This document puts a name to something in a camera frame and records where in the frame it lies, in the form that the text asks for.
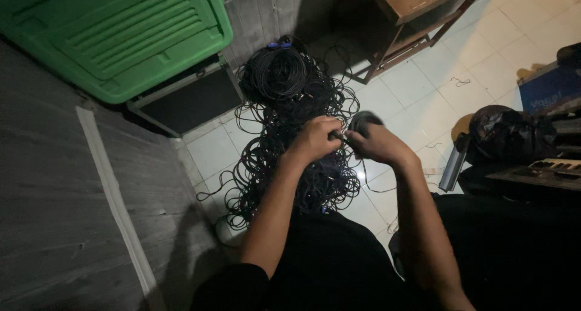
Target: black plastic bag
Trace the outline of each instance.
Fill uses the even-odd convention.
[[[470,121],[471,164],[530,164],[556,157],[556,130],[547,117],[531,117],[505,106],[485,106]]]

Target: white tile floor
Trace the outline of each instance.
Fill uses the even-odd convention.
[[[531,69],[556,59],[556,51],[581,41],[580,0],[479,0],[452,26],[435,47],[413,56],[364,86],[351,86],[362,110],[378,114],[387,127],[416,151],[432,192],[441,178],[452,142],[450,130],[465,114],[487,104],[502,104],[522,110],[517,70]],[[369,63],[357,64],[363,69]],[[460,85],[456,79],[469,84]],[[225,114],[174,143],[197,192],[220,187],[222,170],[231,170],[246,143],[256,135],[236,126],[232,113]],[[242,126],[259,132],[257,123]],[[374,190],[395,187],[389,166],[366,162],[369,186]],[[356,166],[364,180],[362,165]],[[454,192],[461,193],[457,187]],[[208,216],[217,219],[224,211],[225,191],[203,202]],[[341,211],[367,226],[387,247],[387,226],[397,215],[396,193],[375,193],[364,187],[351,206]],[[222,229],[225,237],[236,232]]]

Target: green plastic lid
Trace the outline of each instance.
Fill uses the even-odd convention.
[[[223,0],[0,0],[0,31],[114,104],[232,41]]]

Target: tangled cable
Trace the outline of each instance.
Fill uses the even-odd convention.
[[[235,111],[236,123],[248,132],[240,121],[257,121],[262,130],[243,149],[234,169],[220,174],[220,189],[198,194],[198,199],[204,200],[234,181],[235,187],[226,192],[227,214],[222,217],[231,228],[241,230],[248,226],[280,156],[305,122],[327,115],[346,125],[358,112],[359,101],[353,90],[321,69],[327,69],[324,59],[317,62],[300,40],[283,36],[256,51],[238,70],[239,85],[247,100]],[[333,210],[349,206],[361,188],[356,172],[348,165],[352,153],[342,146],[311,163],[299,180],[294,208],[300,213],[316,213],[323,206]],[[223,182],[225,174],[231,174],[232,179]],[[229,197],[233,190],[237,194]]]

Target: person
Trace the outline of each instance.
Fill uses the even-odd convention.
[[[474,310],[462,290],[450,241],[416,154],[382,125],[369,138],[346,135],[360,157],[391,166],[397,178],[403,281],[374,234],[336,211],[293,214],[303,170],[337,150],[339,120],[309,121],[281,156],[245,237],[239,264],[195,292],[192,308]]]

